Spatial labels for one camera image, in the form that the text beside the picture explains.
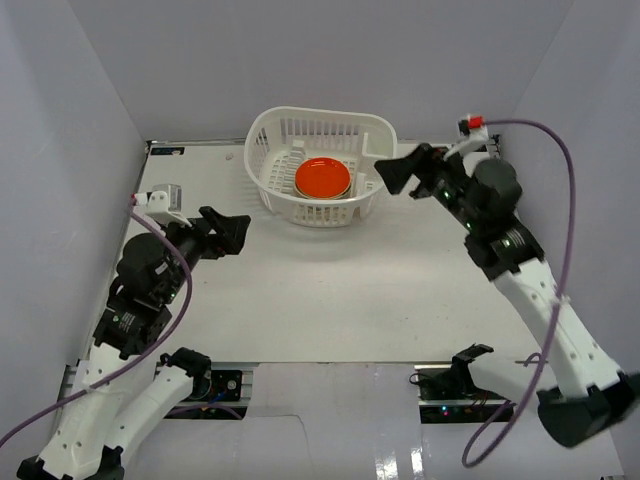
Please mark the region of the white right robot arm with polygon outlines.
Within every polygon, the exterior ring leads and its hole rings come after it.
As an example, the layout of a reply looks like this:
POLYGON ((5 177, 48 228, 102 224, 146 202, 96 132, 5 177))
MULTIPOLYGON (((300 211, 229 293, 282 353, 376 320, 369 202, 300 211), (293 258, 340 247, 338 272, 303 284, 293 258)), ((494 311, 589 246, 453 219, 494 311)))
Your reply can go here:
POLYGON ((411 178, 414 199, 432 197, 466 230, 474 264, 543 344, 554 338, 530 405, 559 445, 573 448, 626 419, 639 405, 639 376, 626 374, 589 333, 568 299, 558 299, 544 252, 515 214, 522 194, 515 169, 498 158, 466 172, 462 157, 419 145, 409 155, 378 160, 387 190, 399 194, 411 178))

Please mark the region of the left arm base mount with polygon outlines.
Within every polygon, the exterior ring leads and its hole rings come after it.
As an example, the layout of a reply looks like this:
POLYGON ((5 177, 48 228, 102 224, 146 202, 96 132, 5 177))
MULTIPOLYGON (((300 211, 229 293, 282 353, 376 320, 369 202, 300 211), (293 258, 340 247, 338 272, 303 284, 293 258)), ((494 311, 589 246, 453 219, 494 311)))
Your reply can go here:
POLYGON ((212 370, 189 397, 167 414, 167 418, 242 420, 248 408, 243 380, 242 370, 212 370))

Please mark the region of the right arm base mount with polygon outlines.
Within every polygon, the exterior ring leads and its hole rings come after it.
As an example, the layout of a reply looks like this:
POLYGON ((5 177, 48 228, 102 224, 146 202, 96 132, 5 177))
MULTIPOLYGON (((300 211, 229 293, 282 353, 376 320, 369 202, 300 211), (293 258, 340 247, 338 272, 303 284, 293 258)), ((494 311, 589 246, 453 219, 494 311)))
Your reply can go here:
POLYGON ((479 388, 466 369, 477 357, 493 353, 484 344, 472 344, 449 363, 415 366, 408 382, 418 389, 422 425, 482 424, 506 400, 495 392, 479 388))

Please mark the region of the orange round plate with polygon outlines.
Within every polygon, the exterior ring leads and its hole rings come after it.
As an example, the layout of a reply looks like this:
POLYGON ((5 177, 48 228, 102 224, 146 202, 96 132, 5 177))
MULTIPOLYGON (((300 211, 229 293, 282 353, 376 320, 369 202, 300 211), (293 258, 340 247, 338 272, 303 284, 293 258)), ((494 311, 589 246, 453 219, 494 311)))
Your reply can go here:
POLYGON ((294 184, 305 193, 333 196, 351 186, 351 174, 339 160, 316 157, 304 161, 296 170, 294 184))

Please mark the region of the beige round floral plate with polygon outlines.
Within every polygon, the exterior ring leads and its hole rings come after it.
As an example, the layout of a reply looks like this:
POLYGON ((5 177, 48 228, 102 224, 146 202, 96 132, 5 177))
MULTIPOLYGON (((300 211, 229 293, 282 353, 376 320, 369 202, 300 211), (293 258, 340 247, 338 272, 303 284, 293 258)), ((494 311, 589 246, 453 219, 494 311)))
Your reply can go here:
POLYGON ((294 184, 294 193, 298 197, 307 198, 311 200, 322 200, 322 201, 330 201, 330 200, 338 200, 342 198, 349 198, 350 188, 345 189, 343 192, 333 195, 333 196, 317 196, 305 193, 303 190, 298 188, 297 184, 294 184))

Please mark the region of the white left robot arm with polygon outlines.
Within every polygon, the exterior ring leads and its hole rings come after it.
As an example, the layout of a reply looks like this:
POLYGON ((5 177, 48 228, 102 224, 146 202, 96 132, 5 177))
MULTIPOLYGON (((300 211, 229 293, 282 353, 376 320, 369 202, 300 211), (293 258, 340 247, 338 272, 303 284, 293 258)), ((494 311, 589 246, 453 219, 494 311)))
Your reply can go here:
POLYGON ((62 412, 52 438, 18 467, 20 479, 122 479, 131 457, 181 401, 211 387, 208 356, 158 348, 188 307, 169 310, 179 292, 193 295, 201 260, 239 254, 251 218, 203 206, 196 218, 164 220, 149 213, 145 232, 128 239, 116 266, 93 344, 74 392, 54 404, 62 412))

